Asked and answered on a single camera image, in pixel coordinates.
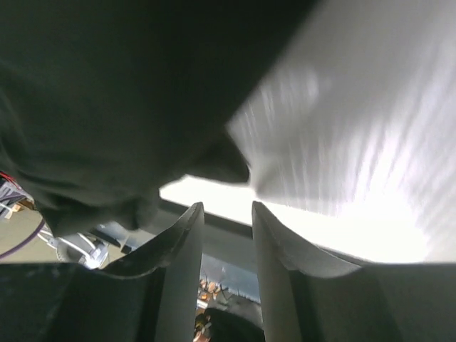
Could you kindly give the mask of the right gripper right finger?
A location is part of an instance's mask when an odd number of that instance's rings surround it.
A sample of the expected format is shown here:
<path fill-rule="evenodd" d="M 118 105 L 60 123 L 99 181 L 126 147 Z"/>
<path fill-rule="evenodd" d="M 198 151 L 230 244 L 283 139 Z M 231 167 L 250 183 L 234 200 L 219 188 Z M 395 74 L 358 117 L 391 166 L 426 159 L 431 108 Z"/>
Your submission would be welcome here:
<path fill-rule="evenodd" d="M 252 205 L 268 341 L 453 341 L 454 264 L 379 264 L 328 252 Z"/>

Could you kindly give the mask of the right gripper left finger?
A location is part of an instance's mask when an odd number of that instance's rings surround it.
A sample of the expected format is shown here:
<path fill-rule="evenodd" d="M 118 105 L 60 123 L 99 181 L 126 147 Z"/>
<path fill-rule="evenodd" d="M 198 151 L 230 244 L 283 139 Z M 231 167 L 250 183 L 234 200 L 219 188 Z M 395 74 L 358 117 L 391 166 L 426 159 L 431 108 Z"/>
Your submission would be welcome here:
<path fill-rule="evenodd" d="M 2 264 L 3 341 L 191 341 L 204 207 L 101 270 Z"/>

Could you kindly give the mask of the black t shirt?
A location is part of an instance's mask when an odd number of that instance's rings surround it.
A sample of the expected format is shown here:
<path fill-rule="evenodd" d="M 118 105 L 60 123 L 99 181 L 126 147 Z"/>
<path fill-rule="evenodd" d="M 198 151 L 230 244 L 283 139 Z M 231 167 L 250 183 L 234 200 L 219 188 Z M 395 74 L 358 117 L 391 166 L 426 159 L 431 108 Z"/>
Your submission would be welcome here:
<path fill-rule="evenodd" d="M 53 235 L 149 225 L 162 186 L 249 181 L 227 124 L 315 1 L 3 1 L 1 170 Z"/>

